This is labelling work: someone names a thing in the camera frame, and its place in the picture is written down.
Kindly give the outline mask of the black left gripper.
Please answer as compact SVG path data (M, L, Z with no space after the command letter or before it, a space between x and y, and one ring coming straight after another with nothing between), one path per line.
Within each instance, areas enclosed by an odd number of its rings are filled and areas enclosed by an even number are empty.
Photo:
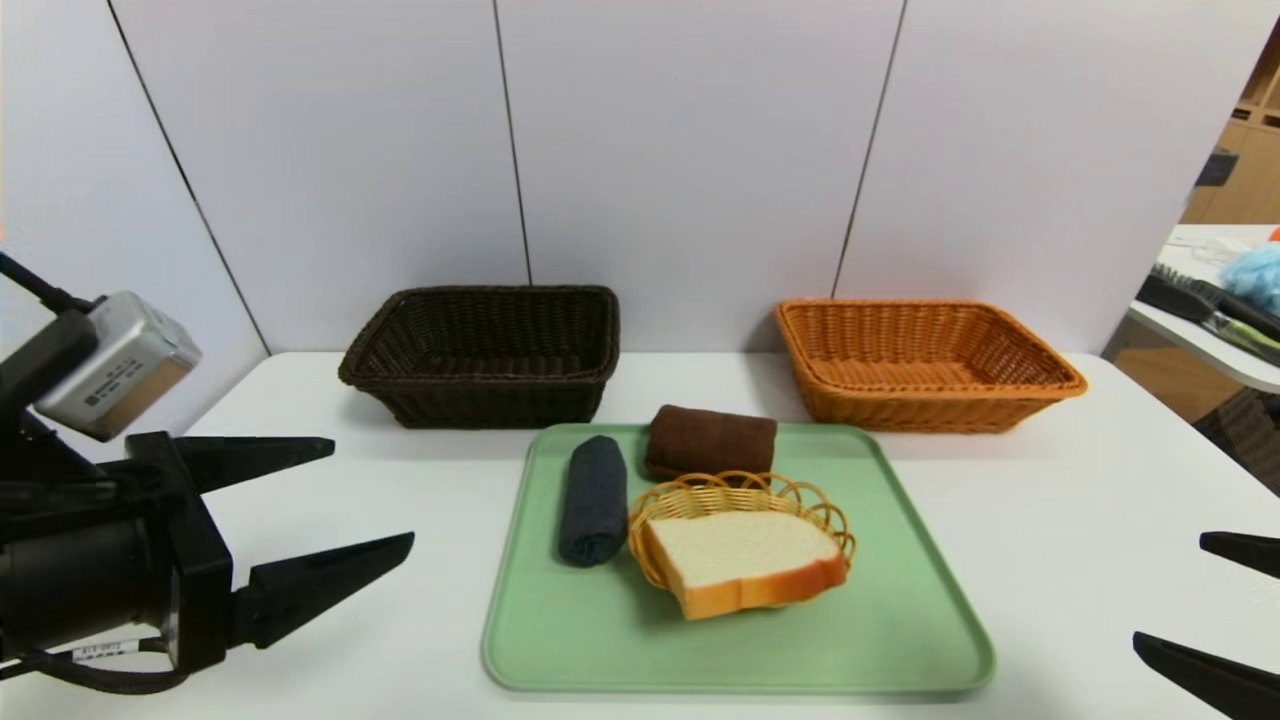
M232 594L230 551L204 495L330 457L323 437L131 436L125 459L76 457L3 482L3 662L6 673L90 674L68 644L127 624L174 674L229 647L266 650L397 569L402 533L257 565Z

